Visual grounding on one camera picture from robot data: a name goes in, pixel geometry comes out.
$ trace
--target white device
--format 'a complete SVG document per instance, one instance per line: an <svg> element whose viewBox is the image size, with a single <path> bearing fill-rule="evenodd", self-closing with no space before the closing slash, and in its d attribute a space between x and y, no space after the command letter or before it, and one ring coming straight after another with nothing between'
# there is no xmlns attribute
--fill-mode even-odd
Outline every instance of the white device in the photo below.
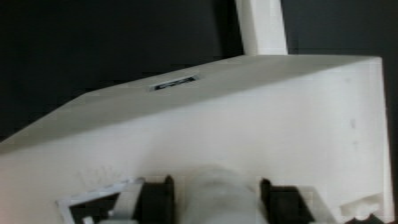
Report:
<svg viewBox="0 0 398 224"><path fill-rule="evenodd" d="M286 55L279 1L236 3L247 55L83 94L0 143L0 223L67 223L57 201L138 177L183 204L208 165L297 186L318 223L393 222L382 60Z"/></svg>

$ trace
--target white surface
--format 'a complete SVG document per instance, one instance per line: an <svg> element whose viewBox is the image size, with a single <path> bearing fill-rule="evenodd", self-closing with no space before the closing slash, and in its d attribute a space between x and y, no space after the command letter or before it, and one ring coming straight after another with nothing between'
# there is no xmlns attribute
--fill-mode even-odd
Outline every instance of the white surface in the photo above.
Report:
<svg viewBox="0 0 398 224"><path fill-rule="evenodd" d="M140 190L146 180L140 178L126 185L117 197L112 220L130 219L133 217L135 206L138 202Z"/></svg>
<svg viewBox="0 0 398 224"><path fill-rule="evenodd" d="M181 224L266 224L252 184L227 169L202 170L186 187Z"/></svg>
<svg viewBox="0 0 398 224"><path fill-rule="evenodd" d="M318 221L364 205L393 221L380 68L371 57L242 56L87 93L0 144L0 223L60 224L55 201L130 177L170 174L183 192L208 164L300 186Z"/></svg>
<svg viewBox="0 0 398 224"><path fill-rule="evenodd" d="M247 55L286 55L288 44L279 0L236 0Z"/></svg>

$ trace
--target white pole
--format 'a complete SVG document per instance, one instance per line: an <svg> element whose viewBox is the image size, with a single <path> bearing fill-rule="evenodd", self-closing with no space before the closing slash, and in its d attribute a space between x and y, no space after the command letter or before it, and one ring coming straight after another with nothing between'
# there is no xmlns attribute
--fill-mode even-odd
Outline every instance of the white pole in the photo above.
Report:
<svg viewBox="0 0 398 224"><path fill-rule="evenodd" d="M288 55L281 0L236 0L247 55Z"/></svg>

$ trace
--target dark background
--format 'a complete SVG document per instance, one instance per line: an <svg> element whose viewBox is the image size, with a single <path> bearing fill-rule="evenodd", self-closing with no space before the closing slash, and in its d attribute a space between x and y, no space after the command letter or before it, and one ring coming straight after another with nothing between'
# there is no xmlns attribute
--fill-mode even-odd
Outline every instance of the dark background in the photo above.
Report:
<svg viewBox="0 0 398 224"><path fill-rule="evenodd" d="M398 1L282 0L282 10L290 54L384 58L396 164ZM3 0L0 140L87 91L242 54L233 0Z"/></svg>

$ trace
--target black label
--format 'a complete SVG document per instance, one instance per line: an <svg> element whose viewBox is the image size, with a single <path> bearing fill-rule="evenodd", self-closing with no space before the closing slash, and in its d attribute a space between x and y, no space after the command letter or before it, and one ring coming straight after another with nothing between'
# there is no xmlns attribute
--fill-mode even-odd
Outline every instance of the black label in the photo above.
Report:
<svg viewBox="0 0 398 224"><path fill-rule="evenodd" d="M181 85L183 83L194 82L195 80L197 80L197 77L195 77L195 76L192 76L192 77L188 77L188 78L183 78L183 79L179 79L179 80L176 80L176 81L170 81L170 82L167 82L167 83L163 83L163 84L158 84L158 85L154 86L153 90L154 90L154 91L156 91L156 90L162 90L162 89L165 89L165 88L169 88L169 87L172 87L172 86Z"/></svg>

